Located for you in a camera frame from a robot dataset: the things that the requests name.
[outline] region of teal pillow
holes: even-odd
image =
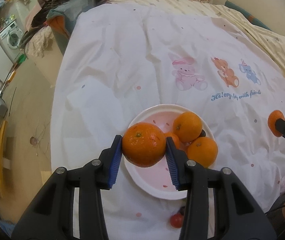
[[[260,20],[258,20],[257,18],[255,18],[254,16],[252,16],[249,12],[245,11],[243,8],[240,8],[239,6],[233,4],[232,2],[229,2],[228,0],[225,2],[225,6],[230,8],[230,9],[234,9],[236,11],[239,11],[243,16],[245,16],[245,18],[253,25],[262,27],[264,29],[270,30],[270,28],[268,28],[265,24],[263,24]]]

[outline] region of tangerine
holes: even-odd
[[[283,113],[279,110],[275,110],[269,115],[267,123],[268,123],[268,127],[270,128],[272,133],[276,137],[281,137],[282,133],[278,132],[276,130],[276,127],[275,127],[275,123],[278,119],[283,119],[285,121],[285,117],[284,117]]]
[[[164,133],[165,137],[171,137],[174,141],[174,144],[176,146],[177,149],[179,149],[180,147],[180,141],[177,135],[175,135],[173,132],[166,132]]]
[[[125,132],[122,152],[126,159],[138,167],[150,167],[160,161],[166,151],[166,138],[156,125],[139,122]]]
[[[185,112],[179,115],[173,123],[173,132],[183,143],[192,142],[199,137],[202,130],[202,122],[193,112]]]
[[[208,168],[217,158],[218,146],[216,142],[209,137],[199,137],[194,140],[187,149],[189,159],[198,162],[205,168]]]

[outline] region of orange on stick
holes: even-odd
[[[282,133],[278,132],[276,130],[276,127],[275,127],[275,123],[278,119],[283,119],[285,121],[285,117],[284,117],[283,113],[279,110],[275,110],[269,115],[267,123],[268,123],[268,127],[270,128],[272,133],[276,137],[281,137]]]

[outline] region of cartoon bunny print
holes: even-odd
[[[261,85],[260,80],[256,77],[255,71],[251,69],[249,65],[247,65],[243,59],[241,59],[241,64],[239,64],[239,69],[241,72],[246,73],[246,77],[254,82],[254,84]]]
[[[205,76],[196,73],[196,61],[192,57],[180,58],[172,53],[168,54],[175,68],[172,75],[176,78],[176,86],[179,90],[185,91],[192,87],[203,91],[207,88],[208,83]]]
[[[231,68],[228,68],[227,61],[219,58],[211,58],[211,61],[218,68],[218,75],[225,82],[226,86],[233,86],[234,88],[239,86],[239,79],[235,76],[234,71]]]

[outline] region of green object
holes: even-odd
[[[239,11],[243,16],[245,16],[245,18],[253,25],[262,27],[266,30],[270,30],[270,28],[268,28],[265,24],[263,24],[260,20],[258,20],[257,18],[255,18],[254,16],[252,16],[249,12],[245,11],[243,8],[233,4],[232,2],[229,2],[228,0],[225,2],[225,6],[230,8],[230,9],[234,9],[236,11]]]
[[[25,54],[20,55],[20,57],[17,60],[17,64],[20,65],[26,60],[27,56]]]

